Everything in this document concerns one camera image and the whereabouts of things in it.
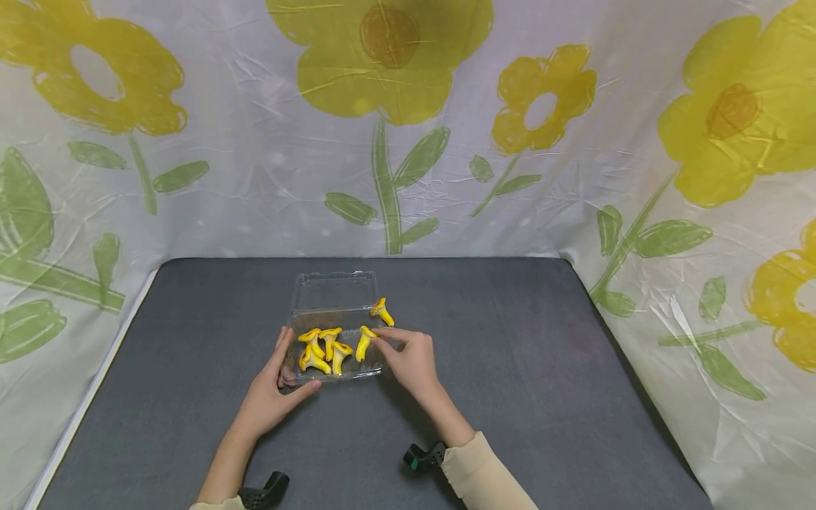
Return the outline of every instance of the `left hand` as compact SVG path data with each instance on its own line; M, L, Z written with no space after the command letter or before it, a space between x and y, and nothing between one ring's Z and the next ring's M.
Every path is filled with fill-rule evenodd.
M241 409L235 417L233 422L235 432L252 441L257 441L266 432L275 428L300 402L311 397L320 388L320 381L313 380L288 395L282 395L278 390L281 365L294 337L295 332L290 327L281 328L275 352L252 381Z

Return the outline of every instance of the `forearm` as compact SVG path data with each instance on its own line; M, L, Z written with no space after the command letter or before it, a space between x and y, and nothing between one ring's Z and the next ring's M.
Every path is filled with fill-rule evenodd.
M448 447L465 446L476 436L476 431L456 408L441 384L419 395L417 401Z
M230 427L215 452L197 501L221 503L234 498L243 483L246 464L253 448L255 448L253 437L237 430L234 425Z

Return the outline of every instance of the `sleeve cuff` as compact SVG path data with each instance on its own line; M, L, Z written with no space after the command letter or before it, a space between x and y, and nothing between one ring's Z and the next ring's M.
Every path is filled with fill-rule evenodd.
M241 498L235 496L223 503L195 503L190 510L246 510Z
M445 450L442 471L456 495L461 498L467 489L468 478L493 458L495 454L487 444L485 435L476 432L476 436L467 445Z

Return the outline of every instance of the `yellow mushroom toy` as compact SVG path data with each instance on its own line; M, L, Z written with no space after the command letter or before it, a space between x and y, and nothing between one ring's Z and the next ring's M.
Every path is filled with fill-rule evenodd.
M360 342L357 344L357 352L354 357L357 361L362 362L366 359L366 351L371 344L371 339L377 335L374 334L374 331L368 329L368 326L360 326L360 333Z
M317 342L317 336L320 334L320 328L316 327L313 330L306 331L301 336L298 337L299 342L307 343L312 350L316 357L323 359L326 353L323 352L323 349L320 348L320 344Z
M335 353L331 361L331 369L335 375L342 375L343 371L341 369L343 368L343 360L352 353L352 348L343 342L335 342L334 349Z
M372 317L379 315L388 327L394 327L394 318L391 317L391 314L385 309L385 298L379 298L379 301L374 304L374 307L369 310L368 313Z
M335 355L335 341L337 340L337 335L343 332L343 328L336 327L331 330L322 330L320 333L317 334L317 337L324 342L326 342L326 361L331 361L331 358Z
M300 368L301 372L305 372L310 366L318 369L326 375L331 373L331 367L329 367L329 364L315 355L314 345L307 344L304 348L304 353L300 355L298 367Z

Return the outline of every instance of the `gray mat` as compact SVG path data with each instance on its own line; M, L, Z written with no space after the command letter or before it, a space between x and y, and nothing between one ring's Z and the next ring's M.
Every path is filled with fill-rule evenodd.
M40 508L185 509L286 322L298 273L376 271L397 324L542 508L711 508L571 267L554 259L190 259L166 264ZM436 440L387 375L324 386L246 475L283 508L463 508L401 467Z

